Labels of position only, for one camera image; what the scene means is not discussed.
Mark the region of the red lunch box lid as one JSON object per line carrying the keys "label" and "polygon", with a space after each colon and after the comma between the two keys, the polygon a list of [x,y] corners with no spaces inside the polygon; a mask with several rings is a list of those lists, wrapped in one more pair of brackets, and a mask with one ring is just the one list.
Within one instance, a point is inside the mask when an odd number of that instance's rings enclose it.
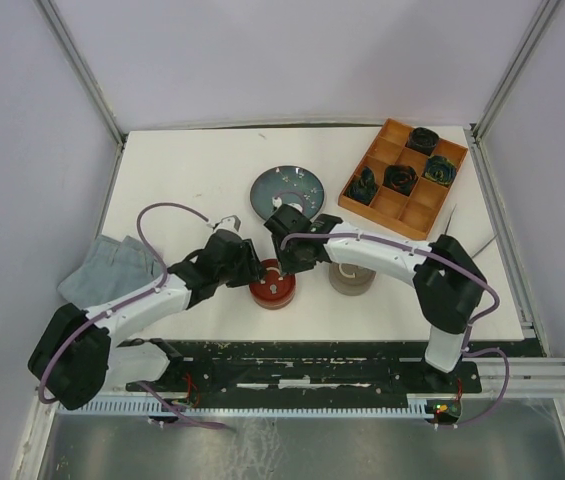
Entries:
{"label": "red lunch box lid", "polygon": [[254,282],[249,285],[251,296],[253,294],[266,296],[269,298],[281,297],[296,291],[296,278],[291,274],[282,274],[278,268],[276,259],[266,259],[262,261],[267,273],[261,282]]}

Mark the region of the red steel lunch bowl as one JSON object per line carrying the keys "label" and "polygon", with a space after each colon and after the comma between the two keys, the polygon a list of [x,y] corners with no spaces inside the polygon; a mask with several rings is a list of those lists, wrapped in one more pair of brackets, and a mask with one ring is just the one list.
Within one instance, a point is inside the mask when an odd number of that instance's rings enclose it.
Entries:
{"label": "red steel lunch bowl", "polygon": [[290,293],[281,297],[276,297],[276,298],[269,298],[266,296],[260,296],[260,295],[256,295],[253,294],[252,298],[255,301],[255,303],[267,310],[279,310],[282,309],[284,307],[286,307],[288,304],[290,304],[293,299],[295,297],[294,293]]}

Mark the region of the blue ceramic food plate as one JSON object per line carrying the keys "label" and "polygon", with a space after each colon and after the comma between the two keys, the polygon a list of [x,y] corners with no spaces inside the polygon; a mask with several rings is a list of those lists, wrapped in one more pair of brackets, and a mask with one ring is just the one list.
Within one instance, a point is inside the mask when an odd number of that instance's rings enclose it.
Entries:
{"label": "blue ceramic food plate", "polygon": [[268,220],[283,204],[312,219],[325,203],[325,191],[322,182],[311,171],[299,166],[281,165],[258,176],[251,186],[249,199],[262,220]]}

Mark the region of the beige lunch box lid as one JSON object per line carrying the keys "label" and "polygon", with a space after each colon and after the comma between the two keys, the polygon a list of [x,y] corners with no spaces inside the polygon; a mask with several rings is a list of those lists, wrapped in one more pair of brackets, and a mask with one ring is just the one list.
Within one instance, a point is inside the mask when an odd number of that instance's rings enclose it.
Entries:
{"label": "beige lunch box lid", "polygon": [[329,267],[330,279],[345,286],[365,286],[371,284],[376,273],[367,268],[352,264],[332,263]]}

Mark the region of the wooden compartment tray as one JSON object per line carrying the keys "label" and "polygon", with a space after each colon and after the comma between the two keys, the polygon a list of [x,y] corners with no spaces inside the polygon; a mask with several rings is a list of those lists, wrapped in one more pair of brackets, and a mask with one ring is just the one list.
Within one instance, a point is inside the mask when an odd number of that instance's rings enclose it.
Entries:
{"label": "wooden compartment tray", "polygon": [[468,148],[426,128],[384,122],[338,205],[404,237],[428,237]]}

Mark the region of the metal tongs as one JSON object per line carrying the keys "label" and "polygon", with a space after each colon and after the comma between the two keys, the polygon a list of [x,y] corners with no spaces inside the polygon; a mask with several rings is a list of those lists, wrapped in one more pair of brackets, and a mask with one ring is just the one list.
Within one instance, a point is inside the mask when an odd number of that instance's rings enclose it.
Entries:
{"label": "metal tongs", "polygon": [[[450,227],[451,227],[451,225],[452,225],[453,217],[454,217],[454,214],[455,214],[456,209],[457,209],[457,204],[455,204],[455,205],[453,206],[453,208],[451,209],[451,211],[450,211],[450,213],[449,213],[449,216],[448,216],[446,225],[445,225],[444,230],[443,230],[443,234],[444,234],[444,235],[450,235],[449,230],[450,230]],[[470,258],[471,258],[471,259],[476,259],[476,258],[477,258],[482,252],[484,252],[491,244],[493,244],[493,243],[496,241],[497,238],[498,238],[498,234],[497,234],[497,233],[493,233],[486,241],[482,242],[482,244],[480,245],[479,248],[474,249],[474,251],[473,251],[472,253],[470,253]]]}

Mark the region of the beige lunch box bowl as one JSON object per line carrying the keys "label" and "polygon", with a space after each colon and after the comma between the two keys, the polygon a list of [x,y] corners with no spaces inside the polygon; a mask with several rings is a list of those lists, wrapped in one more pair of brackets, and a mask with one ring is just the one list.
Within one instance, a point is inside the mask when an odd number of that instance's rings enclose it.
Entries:
{"label": "beige lunch box bowl", "polygon": [[341,282],[332,282],[331,286],[338,293],[345,296],[360,296],[365,294],[372,286],[373,282],[365,282],[362,284],[348,284]]}

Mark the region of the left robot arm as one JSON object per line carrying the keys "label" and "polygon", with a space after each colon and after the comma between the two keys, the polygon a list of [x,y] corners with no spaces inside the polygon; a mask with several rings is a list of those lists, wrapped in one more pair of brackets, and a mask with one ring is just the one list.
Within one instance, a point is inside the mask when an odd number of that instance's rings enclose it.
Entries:
{"label": "left robot arm", "polygon": [[149,341],[128,339],[153,323],[187,311],[225,286],[259,281],[265,270],[251,240],[219,229],[206,245],[168,267],[165,275],[112,302],[56,310],[28,360],[38,392],[76,410],[115,384],[152,381],[171,390],[183,378],[182,364]]}

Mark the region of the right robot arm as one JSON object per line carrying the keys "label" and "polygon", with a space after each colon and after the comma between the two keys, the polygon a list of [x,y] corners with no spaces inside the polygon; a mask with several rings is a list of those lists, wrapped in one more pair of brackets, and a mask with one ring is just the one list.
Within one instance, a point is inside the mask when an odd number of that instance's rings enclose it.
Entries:
{"label": "right robot arm", "polygon": [[420,310],[430,324],[421,379],[443,391],[457,379],[456,365],[485,292],[486,277],[458,240],[441,235],[434,242],[400,240],[360,229],[342,218],[321,214],[311,221],[283,206],[265,221],[275,254],[285,274],[313,269],[316,264],[349,264],[402,281],[414,288]]}

